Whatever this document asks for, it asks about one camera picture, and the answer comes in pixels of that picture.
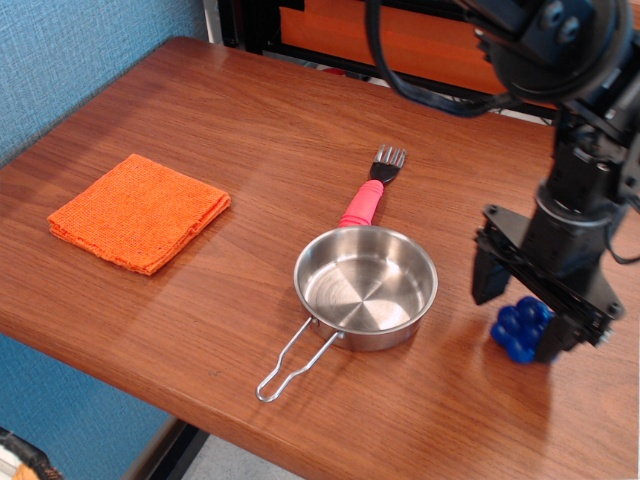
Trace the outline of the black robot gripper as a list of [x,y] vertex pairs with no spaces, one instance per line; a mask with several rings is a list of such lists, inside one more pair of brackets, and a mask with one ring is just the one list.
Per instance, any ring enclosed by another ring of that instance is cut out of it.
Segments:
[[537,201],[532,218],[489,204],[477,231],[472,297],[477,305],[501,296],[517,279],[554,313],[534,361],[552,363],[578,343],[596,346],[625,309],[601,269],[625,208],[611,204],[589,215]]

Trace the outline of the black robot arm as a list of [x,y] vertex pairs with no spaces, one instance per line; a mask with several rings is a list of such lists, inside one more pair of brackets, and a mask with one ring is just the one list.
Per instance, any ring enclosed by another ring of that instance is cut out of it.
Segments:
[[525,217],[496,205],[476,236],[472,295],[511,279],[529,296],[491,334],[518,363],[550,363],[611,331],[623,306],[601,270],[639,206],[639,34],[626,1],[467,1],[466,19],[516,98],[557,108],[553,165]]

